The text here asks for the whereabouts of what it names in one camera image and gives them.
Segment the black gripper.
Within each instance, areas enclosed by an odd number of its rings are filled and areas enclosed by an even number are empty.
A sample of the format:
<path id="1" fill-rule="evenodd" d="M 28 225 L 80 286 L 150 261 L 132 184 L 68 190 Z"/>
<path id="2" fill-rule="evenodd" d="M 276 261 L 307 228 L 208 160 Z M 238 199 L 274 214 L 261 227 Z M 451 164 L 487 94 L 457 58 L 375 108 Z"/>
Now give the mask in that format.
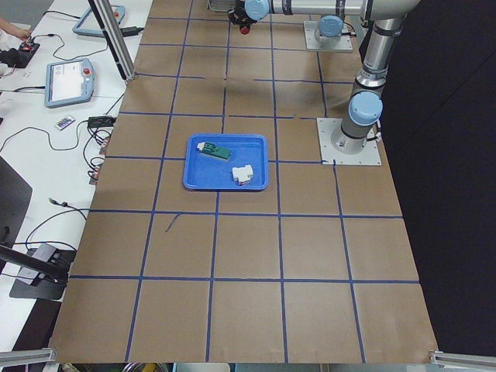
<path id="1" fill-rule="evenodd" d="M 248 24 L 244 0 L 235 0 L 234 6 L 228 10 L 227 15 L 233 25 L 246 26 Z"/>

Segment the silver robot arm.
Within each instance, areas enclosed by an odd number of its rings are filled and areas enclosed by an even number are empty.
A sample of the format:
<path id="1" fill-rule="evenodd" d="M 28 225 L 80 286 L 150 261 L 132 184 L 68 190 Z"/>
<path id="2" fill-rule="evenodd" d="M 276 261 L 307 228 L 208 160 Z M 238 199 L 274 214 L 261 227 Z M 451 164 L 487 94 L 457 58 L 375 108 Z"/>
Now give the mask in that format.
<path id="1" fill-rule="evenodd" d="M 366 146 L 369 141 L 367 135 L 381 116 L 381 95 L 391 51 L 401 34 L 406 15 L 418 4 L 418 1 L 406 0 L 236 1 L 227 15 L 243 35 L 250 32 L 254 23 L 269 14 L 320 15 L 322 18 L 317 22 L 315 31 L 318 41 L 339 36 L 347 15 L 360 16 L 373 23 L 362 67 L 356 73 L 347 114 L 331 135 L 334 148 L 354 155 Z"/>
<path id="2" fill-rule="evenodd" d="M 356 36 L 354 28 L 349 29 L 337 15 L 325 15 L 317 23 L 314 31 L 314 38 L 320 49 L 336 49 L 344 46 L 345 41 Z"/>

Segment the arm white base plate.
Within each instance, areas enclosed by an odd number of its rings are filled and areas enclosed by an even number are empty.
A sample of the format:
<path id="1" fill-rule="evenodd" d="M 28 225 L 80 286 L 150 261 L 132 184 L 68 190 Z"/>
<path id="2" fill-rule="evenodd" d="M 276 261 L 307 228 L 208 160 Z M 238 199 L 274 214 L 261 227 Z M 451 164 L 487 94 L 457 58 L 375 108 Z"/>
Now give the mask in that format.
<path id="1" fill-rule="evenodd" d="M 304 21 L 306 50 L 324 51 L 334 53 L 352 53 L 353 45 L 347 26 L 343 27 L 343 32 L 339 36 L 317 36 L 319 31 L 317 21 Z"/>
<path id="2" fill-rule="evenodd" d="M 381 156 L 371 129 L 363 139 L 351 139 L 341 128 L 342 119 L 317 118 L 321 163 L 344 166 L 380 166 Z"/>

